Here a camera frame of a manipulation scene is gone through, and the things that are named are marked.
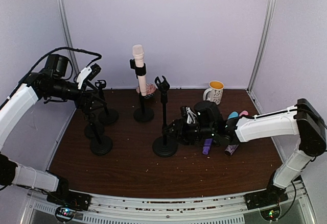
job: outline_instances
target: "microphone stand base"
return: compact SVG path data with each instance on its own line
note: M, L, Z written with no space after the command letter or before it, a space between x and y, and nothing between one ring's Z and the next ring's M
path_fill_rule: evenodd
M115 123L119 118L117 110L108 109L108 112L109 114L107 115L105 111L102 111L98 116L98 121L105 126Z
M103 135L103 133L104 133L104 126L101 123L97 122L97 121L94 124L97 127L97 132L98 132L99 136ZM93 130L92 130L92 128L91 128L90 125L87 125L85 127L85 129L84 129L84 135L87 138L89 138L89 139L95 138L95 135L94 135Z
M91 152L95 155L101 156L105 155L112 149L112 139L108 136L100 136L101 144L98 143L97 139L92 139L90 143Z
M151 108L145 108L145 112L142 113L142 109L138 108L133 116L137 122L149 122L154 118L154 112Z
M178 149L177 141L167 137L167 144L164 145L164 138L162 136L154 140L152 144L152 150L160 157L173 156Z

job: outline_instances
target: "wall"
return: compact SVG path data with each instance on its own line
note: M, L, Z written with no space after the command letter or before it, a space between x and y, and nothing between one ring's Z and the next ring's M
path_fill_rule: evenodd
M327 120L327 0L277 0L263 62L254 93L264 112L294 105L304 97ZM298 137L280 137L290 155ZM303 172L318 223L325 218L327 155Z
M165 75L172 87L220 80L246 88L267 0L65 0L65 6L74 47L103 55L99 78L108 87L137 86L129 59L141 43L148 82ZM77 57L80 67L89 62Z
M0 12L0 101L4 101L42 55L65 44L56 0L0 0ZM56 139L73 110L73 103L37 103L14 128L2 153L45 170ZM2 224L18 223L26 192L13 186L0 192Z

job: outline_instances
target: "white microphone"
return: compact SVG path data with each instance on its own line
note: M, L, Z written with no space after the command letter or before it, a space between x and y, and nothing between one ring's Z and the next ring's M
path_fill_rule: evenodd
M135 66L136 67L143 67L144 66L144 50L142 45L136 44L133 46L133 57L135 60ZM142 96L147 95L147 81L145 78L145 75L143 76L137 76L138 79L138 86L139 91L142 94Z

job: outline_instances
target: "dark wood surface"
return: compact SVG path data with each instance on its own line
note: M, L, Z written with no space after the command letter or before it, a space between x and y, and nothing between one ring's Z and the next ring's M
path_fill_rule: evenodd
M168 123L180 118L181 106L201 101L203 90L169 90ZM86 121L81 111L73 116L52 161L50 172L69 180L72 190L128 197L200 197L232 194L265 188L281 161L270 138L241 144L231 156L224 147L202 154L199 146L179 145L176 155L161 158L152 152L160 136L162 111L157 91L147 106L155 112L153 121L133 119L139 107L135 90L107 90L109 107L119 111L119 120L106 127L113 149L96 156L84 137ZM244 90L224 90L219 109L224 118L232 111L257 111Z

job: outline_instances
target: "white mug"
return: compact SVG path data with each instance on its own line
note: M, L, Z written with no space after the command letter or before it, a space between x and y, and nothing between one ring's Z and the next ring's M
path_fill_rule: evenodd
M220 81L211 81L209 86L210 88L206 89L203 93L203 100L219 105L223 96L224 84Z

